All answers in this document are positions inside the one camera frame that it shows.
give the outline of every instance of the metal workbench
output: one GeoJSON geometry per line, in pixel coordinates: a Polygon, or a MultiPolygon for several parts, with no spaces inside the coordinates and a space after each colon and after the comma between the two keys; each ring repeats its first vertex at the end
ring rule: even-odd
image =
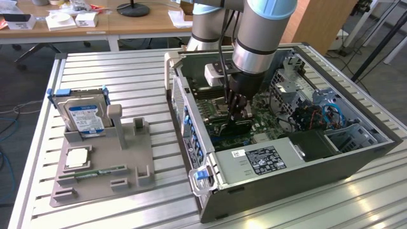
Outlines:
{"type": "MultiPolygon", "coordinates": [[[[406,126],[350,82],[317,51],[301,45],[378,118],[407,139],[406,126]]],[[[68,54],[55,60],[48,88],[106,85],[123,121],[151,124],[157,188],[121,198],[52,208],[64,122],[44,98],[10,228],[407,228],[407,143],[349,179],[266,204],[209,224],[199,223],[165,95],[165,53],[129,51],[68,54]]],[[[314,84],[325,87],[313,69],[314,84]]]]}

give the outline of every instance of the black lamp base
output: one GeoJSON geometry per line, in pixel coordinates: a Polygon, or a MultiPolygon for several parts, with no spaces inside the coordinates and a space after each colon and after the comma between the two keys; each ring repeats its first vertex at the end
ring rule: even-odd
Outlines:
{"type": "Polygon", "coordinates": [[[118,6],[118,12],[127,17],[143,17],[150,13],[150,8],[143,4],[135,3],[133,7],[131,4],[126,3],[118,6]]]}

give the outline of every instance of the gray floor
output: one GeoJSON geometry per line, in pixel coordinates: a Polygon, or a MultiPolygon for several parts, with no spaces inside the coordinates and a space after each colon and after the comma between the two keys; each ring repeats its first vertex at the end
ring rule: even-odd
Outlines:
{"type": "MultiPolygon", "coordinates": [[[[354,25],[359,19],[358,17],[351,17],[345,25],[345,30],[351,31],[354,25]]],[[[362,29],[362,33],[370,27],[373,20],[369,21],[362,29]]],[[[367,56],[375,49],[378,43],[383,39],[389,32],[389,28],[383,28],[379,31],[375,39],[373,40],[369,47],[362,48],[362,55],[357,55],[350,63],[350,68],[355,72],[366,60],[367,56]]],[[[390,52],[393,47],[401,42],[403,35],[398,34],[394,37],[394,40],[387,45],[386,49],[382,51],[382,54],[377,58],[377,61],[382,59],[385,55],[390,52]]],[[[143,39],[137,41],[125,41],[126,44],[143,49],[147,46],[147,43],[143,44],[143,39]]],[[[86,48],[82,42],[70,42],[59,43],[56,47],[63,52],[105,52],[109,51],[109,43],[105,41],[91,42],[93,47],[86,48]]],[[[177,47],[178,41],[171,40],[170,47],[177,47]]],[[[23,50],[15,51],[11,45],[3,45],[0,49],[0,112],[11,109],[10,106],[3,106],[6,104],[22,104],[28,101],[43,99],[46,87],[48,83],[50,72],[54,64],[54,52],[48,49],[42,50],[35,56],[28,58],[24,61],[24,64],[28,66],[26,72],[20,72],[14,67],[14,59],[30,49],[31,44],[22,45],[23,50]]],[[[166,39],[154,39],[153,48],[166,48],[167,40],[166,39]]],[[[407,94],[405,89],[407,88],[407,48],[402,50],[397,59],[393,61],[391,65],[381,64],[369,77],[363,80],[365,85],[367,86],[373,97],[379,101],[379,103],[390,110],[390,112],[402,120],[403,123],[407,123],[407,109],[406,109],[406,99],[407,94]]],[[[330,59],[330,61],[342,68],[345,66],[343,62],[339,59],[330,59]]],[[[351,76],[349,70],[345,70],[345,73],[351,76]]],[[[35,104],[24,111],[36,110],[40,104],[35,104]]],[[[12,118],[15,114],[0,115],[2,118],[12,118]]],[[[35,132],[35,126],[38,122],[38,113],[36,114],[23,114],[19,119],[19,129],[11,138],[0,143],[0,152],[6,153],[12,163],[14,174],[16,179],[16,184],[20,183],[20,178],[23,175],[24,165],[27,154],[31,145],[31,139],[35,132]]],[[[0,130],[8,125],[6,121],[0,121],[0,130]]],[[[10,193],[12,189],[12,180],[7,167],[0,171],[0,198],[10,193]]],[[[14,203],[16,191],[14,195],[7,199],[6,203],[14,203]]],[[[7,228],[8,219],[11,216],[12,208],[0,207],[0,229],[7,228]]]]}

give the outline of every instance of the white box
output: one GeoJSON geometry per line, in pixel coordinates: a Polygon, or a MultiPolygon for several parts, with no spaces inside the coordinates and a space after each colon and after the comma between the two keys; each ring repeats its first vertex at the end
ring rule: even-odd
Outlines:
{"type": "Polygon", "coordinates": [[[98,15],[97,13],[80,13],[76,16],[75,21],[79,27],[97,27],[98,15]]]}
{"type": "Polygon", "coordinates": [[[349,36],[350,36],[350,34],[346,31],[339,30],[337,38],[335,38],[335,40],[334,40],[329,50],[338,50],[338,49],[341,49],[342,48],[342,44],[345,43],[345,41],[349,38],[349,36]]]}
{"type": "Polygon", "coordinates": [[[46,21],[50,31],[67,30],[78,27],[74,18],[67,13],[51,14],[46,18],[46,21]]]}
{"type": "Polygon", "coordinates": [[[31,14],[4,14],[11,30],[31,30],[36,24],[36,17],[31,14]]]}

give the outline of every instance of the white cable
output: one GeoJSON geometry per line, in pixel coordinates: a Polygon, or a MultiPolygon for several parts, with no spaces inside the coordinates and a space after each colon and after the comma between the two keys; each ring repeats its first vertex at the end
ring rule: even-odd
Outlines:
{"type": "MultiPolygon", "coordinates": [[[[177,6],[174,6],[174,5],[170,5],[170,4],[167,4],[167,3],[162,3],[162,2],[150,2],[150,1],[135,2],[135,4],[138,4],[138,3],[143,3],[143,4],[147,4],[147,3],[162,4],[162,5],[166,5],[166,6],[170,6],[170,7],[174,7],[174,8],[178,8],[178,9],[179,9],[179,7],[177,7],[177,6]]],[[[121,7],[117,8],[117,10],[122,10],[122,9],[125,9],[126,7],[129,7],[130,5],[131,5],[131,4],[127,4],[127,5],[125,5],[125,6],[121,6],[121,7]]]]}
{"type": "MultiPolygon", "coordinates": [[[[36,101],[31,101],[31,102],[28,102],[28,103],[24,103],[24,104],[19,104],[18,106],[15,106],[14,108],[12,108],[12,110],[10,110],[10,111],[3,111],[3,112],[0,112],[0,114],[6,114],[6,113],[11,113],[11,112],[15,112],[16,114],[19,113],[19,109],[20,108],[23,108],[24,106],[27,106],[27,105],[30,105],[30,104],[38,104],[38,103],[42,103],[43,102],[43,100],[36,100],[36,101]]],[[[42,111],[42,110],[36,110],[36,111],[28,111],[28,112],[20,112],[20,114],[22,115],[27,115],[27,114],[32,114],[32,113],[36,113],[36,112],[39,112],[39,111],[42,111]]]]}

